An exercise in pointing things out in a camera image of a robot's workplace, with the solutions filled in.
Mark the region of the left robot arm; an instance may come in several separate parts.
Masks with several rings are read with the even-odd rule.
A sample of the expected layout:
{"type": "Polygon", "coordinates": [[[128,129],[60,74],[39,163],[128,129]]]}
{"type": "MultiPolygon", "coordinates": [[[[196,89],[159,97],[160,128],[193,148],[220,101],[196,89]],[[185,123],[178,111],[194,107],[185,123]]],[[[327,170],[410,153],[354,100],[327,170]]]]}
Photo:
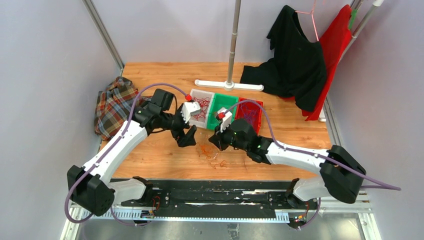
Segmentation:
{"type": "Polygon", "coordinates": [[[126,201],[149,206],[154,200],[151,182],[139,176],[118,182],[111,179],[129,153],[153,133],[170,131],[180,148],[196,145],[197,128],[189,120],[200,113],[201,107],[186,94],[186,101],[172,114],[168,111],[174,98],[173,93],[156,89],[149,100],[132,107],[129,119],[97,155],[82,167],[73,165],[68,170],[65,202],[73,201],[94,216],[102,216],[113,205],[126,201]]]}

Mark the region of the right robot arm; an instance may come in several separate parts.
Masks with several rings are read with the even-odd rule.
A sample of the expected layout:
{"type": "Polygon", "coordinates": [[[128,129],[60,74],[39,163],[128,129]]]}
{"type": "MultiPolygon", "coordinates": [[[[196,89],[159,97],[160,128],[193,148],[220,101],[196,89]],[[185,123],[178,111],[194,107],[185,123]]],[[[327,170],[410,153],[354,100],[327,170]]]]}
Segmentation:
{"type": "Polygon", "coordinates": [[[366,170],[342,146],[311,149],[284,144],[258,135],[244,119],[236,119],[227,127],[217,126],[208,140],[220,151],[228,147],[242,150],[256,163],[286,165],[316,174],[313,178],[291,181],[283,201],[294,209],[322,197],[353,204],[363,183],[361,175],[366,174],[366,170]]]}

